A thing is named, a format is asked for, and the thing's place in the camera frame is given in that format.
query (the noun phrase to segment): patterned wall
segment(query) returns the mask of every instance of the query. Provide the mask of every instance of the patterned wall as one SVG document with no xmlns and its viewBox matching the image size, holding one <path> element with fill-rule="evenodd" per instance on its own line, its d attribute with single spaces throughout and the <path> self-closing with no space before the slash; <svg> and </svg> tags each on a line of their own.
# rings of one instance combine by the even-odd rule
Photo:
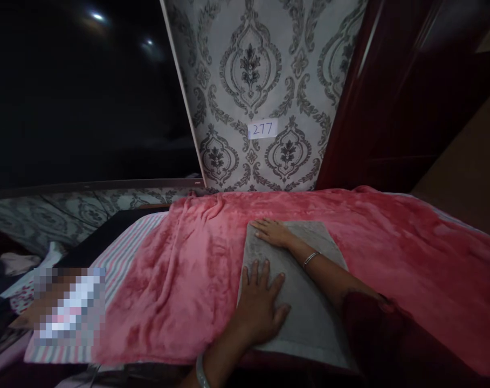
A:
<svg viewBox="0 0 490 388">
<path fill-rule="evenodd" d="M 171 30 L 208 188 L 311 190 L 367 0 L 170 0 Z M 247 124 L 276 117 L 276 138 Z M 0 200 L 0 230 L 44 254 L 110 215 L 188 189 L 74 192 Z"/>
</svg>

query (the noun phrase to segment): bracelet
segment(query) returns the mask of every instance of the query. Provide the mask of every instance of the bracelet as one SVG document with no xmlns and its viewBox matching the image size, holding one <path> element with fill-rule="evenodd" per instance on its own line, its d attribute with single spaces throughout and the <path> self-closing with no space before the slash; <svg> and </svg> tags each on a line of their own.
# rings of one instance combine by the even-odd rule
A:
<svg viewBox="0 0 490 388">
<path fill-rule="evenodd" d="M 312 253 L 311 255 L 309 255 L 309 257 L 306 259 L 306 261 L 304 262 L 304 264 L 302 265 L 302 268 L 306 268 L 306 265 L 309 263 L 309 261 L 314 258 L 315 256 L 319 255 L 319 254 L 322 254 L 321 252 L 319 251 L 316 251 L 315 253 Z"/>
<path fill-rule="evenodd" d="M 196 378 L 202 388 L 211 388 L 203 371 L 203 353 L 196 358 Z"/>
</svg>

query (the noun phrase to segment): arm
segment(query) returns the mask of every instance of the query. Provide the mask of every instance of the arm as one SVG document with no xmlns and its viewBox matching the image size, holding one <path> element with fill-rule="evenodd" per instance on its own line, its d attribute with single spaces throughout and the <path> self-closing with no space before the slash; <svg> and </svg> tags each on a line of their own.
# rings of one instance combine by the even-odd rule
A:
<svg viewBox="0 0 490 388">
<path fill-rule="evenodd" d="M 256 220 L 256 236 L 288 249 L 296 261 L 315 252 L 282 223 Z M 358 366 L 373 385 L 426 386 L 441 381 L 444 386 L 480 386 L 485 381 L 442 345 L 412 317 L 340 266 L 315 256 L 305 268 L 341 313 L 349 346 Z"/>
<path fill-rule="evenodd" d="M 316 252 L 278 221 L 265 218 L 253 221 L 252 226 L 258 229 L 256 237 L 288 249 L 301 266 L 312 253 Z M 372 288 L 323 255 L 315 256 L 304 269 L 338 312 L 341 311 L 343 298 L 351 291 L 381 299 Z"/>
<path fill-rule="evenodd" d="M 270 262 L 265 261 L 260 277 L 258 267 L 259 262 L 256 260 L 250 280 L 248 268 L 243 268 L 241 299 L 236 312 L 222 335 L 203 357 L 203 370 L 211 388 L 225 385 L 239 360 L 251 346 L 275 337 L 289 313 L 288 305 L 274 309 L 275 299 L 284 283 L 284 274 L 277 276 L 272 287 L 268 288 Z M 180 387 L 199 387 L 195 369 Z"/>
</svg>

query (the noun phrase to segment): number label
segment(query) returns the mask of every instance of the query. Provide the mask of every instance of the number label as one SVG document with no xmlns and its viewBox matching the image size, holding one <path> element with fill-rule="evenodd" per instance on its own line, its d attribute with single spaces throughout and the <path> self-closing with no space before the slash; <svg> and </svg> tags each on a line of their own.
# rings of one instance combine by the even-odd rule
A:
<svg viewBox="0 0 490 388">
<path fill-rule="evenodd" d="M 248 125 L 249 139 L 276 137 L 278 119 L 254 121 Z"/>
</svg>

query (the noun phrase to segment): pink blanket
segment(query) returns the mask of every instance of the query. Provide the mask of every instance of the pink blanket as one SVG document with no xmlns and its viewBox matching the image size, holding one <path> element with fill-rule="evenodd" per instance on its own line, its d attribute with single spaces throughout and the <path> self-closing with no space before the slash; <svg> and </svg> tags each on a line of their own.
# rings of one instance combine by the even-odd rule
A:
<svg viewBox="0 0 490 388">
<path fill-rule="evenodd" d="M 246 225 L 258 217 L 324 222 L 354 275 L 490 375 L 490 237 L 365 186 L 175 202 L 137 252 L 94 361 L 192 363 L 235 309 Z"/>
</svg>

